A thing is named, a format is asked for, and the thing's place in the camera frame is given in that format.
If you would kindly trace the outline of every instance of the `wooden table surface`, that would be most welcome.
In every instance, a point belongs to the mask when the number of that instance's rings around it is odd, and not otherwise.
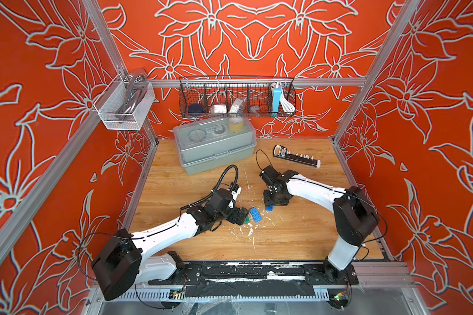
[[[265,151],[280,173],[292,169],[318,182],[349,187],[328,139],[258,139],[257,142],[254,152],[258,149]],[[292,153],[320,159],[321,167],[274,158],[272,149],[276,144]],[[261,167],[268,165],[262,152],[258,153],[258,161]],[[175,250],[183,260],[325,259],[338,237],[333,214],[301,197],[293,197],[288,206],[266,211],[263,203],[266,186],[259,177],[255,156],[235,165],[239,169],[238,184],[242,187],[237,207],[256,207],[263,220],[255,223],[251,218],[250,224],[242,226],[224,221],[215,232],[208,231],[177,242],[160,254]],[[180,207],[210,192],[224,169],[225,166],[188,176],[179,163],[175,142],[160,141],[130,231],[146,230],[178,217]],[[229,184],[233,179],[231,170],[224,182]],[[370,250],[368,258],[383,258],[376,242],[368,243],[367,248]],[[356,257],[365,254],[363,249]]]

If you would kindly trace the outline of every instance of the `white container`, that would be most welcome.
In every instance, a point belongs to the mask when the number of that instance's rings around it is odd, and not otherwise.
[[[202,119],[173,128],[178,158],[188,175],[248,158],[256,147],[256,130],[248,119],[238,131],[229,118]]]
[[[147,114],[151,109],[154,101],[154,89],[150,82],[137,82],[135,87],[147,85],[147,92],[137,104],[135,110],[129,114],[118,114],[117,111],[125,101],[125,85],[119,82],[112,94],[101,108],[97,108],[98,115],[107,129],[111,130],[140,130],[142,124],[147,118]]]

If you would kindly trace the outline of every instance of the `black wire basket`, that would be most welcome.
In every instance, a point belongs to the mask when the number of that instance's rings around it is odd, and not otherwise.
[[[183,117],[290,117],[296,112],[296,90],[293,78],[250,77],[250,76],[200,76],[181,77],[178,93],[180,112]],[[279,104],[278,111],[272,109],[272,83],[279,82],[286,100],[294,110],[284,111]],[[229,110],[237,98],[245,97],[243,111],[230,113]],[[190,105],[203,108],[188,112]],[[226,113],[213,113],[211,106],[224,104]]]

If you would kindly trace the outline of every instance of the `orange floral wallpaper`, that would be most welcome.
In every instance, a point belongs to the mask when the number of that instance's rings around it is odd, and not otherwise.
[[[429,309],[473,314],[473,1],[420,3],[340,147]]]
[[[99,0],[129,70],[151,79],[249,75],[364,77],[403,1],[288,0],[236,2]],[[355,87],[296,90],[289,118],[252,119],[259,137],[333,135]],[[179,116],[178,92],[156,91],[149,119],[158,135],[193,118]]]
[[[91,261],[108,236],[88,235],[122,227],[151,145],[143,130],[98,124],[0,266],[0,313],[81,312],[93,281],[79,272],[76,249],[94,276]]]
[[[115,76],[79,0],[0,1],[0,227]]]
[[[0,227],[115,76],[80,0],[0,1]],[[0,314],[81,311],[75,247],[120,228],[150,148],[143,130],[96,127],[0,266]]]

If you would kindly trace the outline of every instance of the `black power strip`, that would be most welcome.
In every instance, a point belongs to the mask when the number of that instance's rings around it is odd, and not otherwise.
[[[280,145],[276,145],[273,149],[273,156],[279,159],[310,165],[317,168],[321,167],[321,160],[315,160],[313,156],[310,157],[303,154],[291,154],[291,152],[288,151],[286,147]]]

